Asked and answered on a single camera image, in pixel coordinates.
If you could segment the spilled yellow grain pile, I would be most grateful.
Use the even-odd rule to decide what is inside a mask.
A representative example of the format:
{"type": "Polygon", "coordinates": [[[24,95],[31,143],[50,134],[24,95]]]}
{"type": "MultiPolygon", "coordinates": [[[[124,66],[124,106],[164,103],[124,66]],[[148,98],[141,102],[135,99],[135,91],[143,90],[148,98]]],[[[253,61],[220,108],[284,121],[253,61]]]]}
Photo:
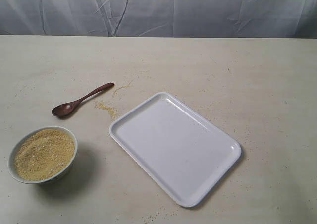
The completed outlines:
{"type": "Polygon", "coordinates": [[[95,101],[94,108],[107,111],[112,120],[115,120],[117,117],[119,117],[117,109],[107,105],[104,101],[95,101]]]}

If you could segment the brown wooden spoon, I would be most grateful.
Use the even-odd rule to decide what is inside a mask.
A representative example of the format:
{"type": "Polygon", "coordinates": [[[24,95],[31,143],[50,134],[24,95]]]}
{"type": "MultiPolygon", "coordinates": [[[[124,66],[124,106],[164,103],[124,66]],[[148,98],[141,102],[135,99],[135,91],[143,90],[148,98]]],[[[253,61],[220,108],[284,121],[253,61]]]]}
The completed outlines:
{"type": "Polygon", "coordinates": [[[82,98],[79,98],[75,101],[72,102],[68,102],[68,103],[64,103],[61,105],[56,106],[55,108],[52,109],[52,115],[58,118],[64,118],[69,116],[70,114],[72,114],[77,107],[87,98],[96,95],[100,92],[104,92],[107,91],[109,89],[111,89],[112,87],[114,87],[114,83],[109,82],[107,84],[104,84],[98,88],[96,88],[95,90],[91,91],[90,93],[86,94],[85,96],[83,96],[82,98]]]}

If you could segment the white rectangular plastic tray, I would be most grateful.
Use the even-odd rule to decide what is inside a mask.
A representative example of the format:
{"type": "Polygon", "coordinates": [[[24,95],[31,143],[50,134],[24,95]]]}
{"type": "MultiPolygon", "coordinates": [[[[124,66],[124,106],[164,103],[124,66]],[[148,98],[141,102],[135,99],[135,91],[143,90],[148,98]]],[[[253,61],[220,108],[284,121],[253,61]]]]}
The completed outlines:
{"type": "Polygon", "coordinates": [[[198,205],[242,154],[236,140],[166,92],[114,121],[109,134],[184,208],[198,205]]]}

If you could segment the tan granular powder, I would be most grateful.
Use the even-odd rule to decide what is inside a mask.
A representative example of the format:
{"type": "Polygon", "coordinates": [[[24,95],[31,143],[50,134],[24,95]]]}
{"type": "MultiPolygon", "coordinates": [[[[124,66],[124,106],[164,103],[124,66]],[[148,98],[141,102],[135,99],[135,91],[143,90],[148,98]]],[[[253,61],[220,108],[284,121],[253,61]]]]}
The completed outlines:
{"type": "Polygon", "coordinates": [[[75,140],[59,128],[42,129],[29,136],[14,155],[14,169],[26,181],[55,176],[73,160],[75,140]]]}

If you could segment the white bowl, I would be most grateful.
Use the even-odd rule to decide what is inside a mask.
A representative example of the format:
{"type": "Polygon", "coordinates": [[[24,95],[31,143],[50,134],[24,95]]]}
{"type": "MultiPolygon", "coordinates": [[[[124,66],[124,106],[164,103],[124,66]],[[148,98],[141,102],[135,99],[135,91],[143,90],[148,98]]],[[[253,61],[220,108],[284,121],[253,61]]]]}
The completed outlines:
{"type": "Polygon", "coordinates": [[[21,182],[21,183],[25,183],[25,184],[37,184],[37,185],[42,185],[42,184],[48,184],[48,183],[52,183],[52,182],[55,182],[59,179],[61,179],[63,176],[65,176],[71,169],[72,165],[73,165],[73,161],[76,157],[76,153],[78,151],[78,142],[77,142],[77,139],[75,137],[75,135],[69,131],[68,129],[64,128],[64,127],[60,127],[60,126],[46,126],[46,127],[42,127],[40,129],[37,129],[37,130],[34,130],[32,131],[31,133],[25,135],[12,149],[10,155],[9,155],[9,158],[8,158],[8,171],[10,173],[10,175],[17,181],[21,182]],[[73,160],[71,161],[71,164],[69,164],[65,169],[63,169],[60,173],[56,174],[55,176],[51,177],[51,178],[48,178],[46,180],[42,180],[42,181],[26,181],[22,178],[20,178],[17,174],[17,172],[15,171],[14,169],[14,165],[13,165],[13,162],[14,162],[14,155],[16,154],[17,150],[20,148],[20,145],[22,144],[22,142],[24,142],[29,136],[35,134],[36,132],[42,130],[42,129],[46,129],[46,128],[59,128],[65,132],[67,132],[69,135],[72,136],[72,138],[74,138],[75,140],[75,154],[74,154],[74,157],[73,157],[73,160]]]}

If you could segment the white wrinkled backdrop curtain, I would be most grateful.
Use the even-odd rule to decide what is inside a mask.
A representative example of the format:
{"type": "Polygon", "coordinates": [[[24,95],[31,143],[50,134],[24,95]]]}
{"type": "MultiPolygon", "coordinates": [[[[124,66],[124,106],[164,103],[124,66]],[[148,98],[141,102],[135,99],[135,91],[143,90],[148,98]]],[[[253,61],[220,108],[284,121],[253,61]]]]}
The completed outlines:
{"type": "Polygon", "coordinates": [[[315,38],[317,0],[0,0],[0,32],[315,38]]]}

